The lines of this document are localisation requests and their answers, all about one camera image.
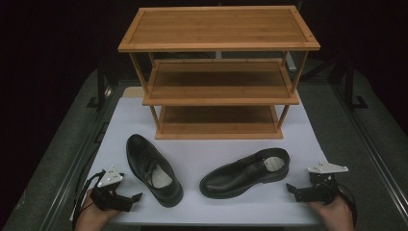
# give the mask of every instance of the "shoe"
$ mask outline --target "shoe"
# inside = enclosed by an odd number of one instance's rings
[[[284,179],[290,161],[288,152],[282,148],[261,150],[209,173],[200,182],[201,193],[213,199],[241,195],[258,183]]]
[[[173,169],[156,147],[141,135],[131,136],[126,143],[127,160],[132,172],[165,207],[177,205],[183,188]]]

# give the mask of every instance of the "shoe rack shelf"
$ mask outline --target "shoe rack shelf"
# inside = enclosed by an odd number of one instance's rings
[[[309,51],[319,43],[294,6],[140,8],[119,52],[129,53],[156,139],[282,139]],[[278,59],[157,60],[156,52],[282,51]],[[285,65],[300,52],[293,79]],[[142,75],[136,54],[149,54]],[[275,105],[285,105],[278,117]],[[154,106],[162,106],[157,116]]]

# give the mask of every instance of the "human hand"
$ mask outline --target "human hand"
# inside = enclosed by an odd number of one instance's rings
[[[110,219],[120,214],[120,211],[117,210],[100,210],[90,198],[90,193],[92,193],[92,189],[87,191],[75,231],[101,231]]]
[[[341,197],[336,196],[328,205],[322,205],[319,202],[308,202],[307,205],[321,216],[329,231],[354,230],[352,212]]]

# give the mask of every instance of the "shoe insole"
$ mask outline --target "shoe insole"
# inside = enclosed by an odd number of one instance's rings
[[[152,178],[151,178],[151,185],[154,186],[155,188],[162,188],[165,187],[171,182],[173,179],[167,175],[165,171],[162,170],[162,168],[157,165],[156,169],[153,170],[152,173]]]
[[[285,165],[285,162],[279,157],[269,157],[264,160],[264,163],[268,171],[277,171]]]

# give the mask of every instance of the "dark background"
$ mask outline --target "dark background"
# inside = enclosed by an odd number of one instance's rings
[[[1,210],[7,220],[76,94],[100,64],[109,76],[132,78],[117,53],[139,7],[215,6],[219,1],[2,0]],[[221,1],[222,5],[281,5],[293,1]],[[320,42],[310,57],[339,52],[370,80],[408,134],[408,1],[305,0],[301,14]]]

